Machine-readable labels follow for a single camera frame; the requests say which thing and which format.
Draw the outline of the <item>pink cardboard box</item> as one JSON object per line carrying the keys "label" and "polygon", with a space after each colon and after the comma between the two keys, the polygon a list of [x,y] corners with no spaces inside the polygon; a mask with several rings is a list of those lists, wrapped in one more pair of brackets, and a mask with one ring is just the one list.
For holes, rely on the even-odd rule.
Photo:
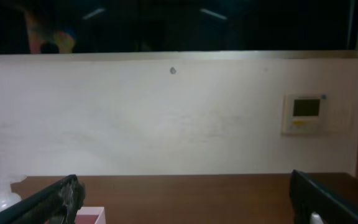
{"label": "pink cardboard box", "polygon": [[106,224],[104,207],[82,207],[77,211],[76,224]]}

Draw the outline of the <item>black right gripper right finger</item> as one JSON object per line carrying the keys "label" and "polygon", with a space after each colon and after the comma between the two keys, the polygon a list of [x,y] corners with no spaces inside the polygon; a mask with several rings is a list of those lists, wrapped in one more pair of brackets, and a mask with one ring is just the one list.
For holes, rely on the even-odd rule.
{"label": "black right gripper right finger", "polygon": [[358,223],[358,206],[299,170],[290,177],[289,196],[295,224]]}

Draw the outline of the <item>clear foam pump bottle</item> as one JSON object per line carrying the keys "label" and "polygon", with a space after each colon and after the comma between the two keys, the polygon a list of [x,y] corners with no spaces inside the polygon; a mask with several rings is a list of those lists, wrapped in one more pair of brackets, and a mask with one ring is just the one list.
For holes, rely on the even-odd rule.
{"label": "clear foam pump bottle", "polygon": [[0,174],[0,212],[19,203],[22,198],[12,191],[11,185],[22,182],[26,175]]}

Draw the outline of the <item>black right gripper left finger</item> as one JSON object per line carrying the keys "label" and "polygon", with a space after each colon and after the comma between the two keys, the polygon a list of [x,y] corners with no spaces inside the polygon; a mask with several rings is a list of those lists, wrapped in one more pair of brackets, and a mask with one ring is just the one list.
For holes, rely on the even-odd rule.
{"label": "black right gripper left finger", "polygon": [[84,205],[85,184],[68,175],[0,212],[0,224],[75,224]]}

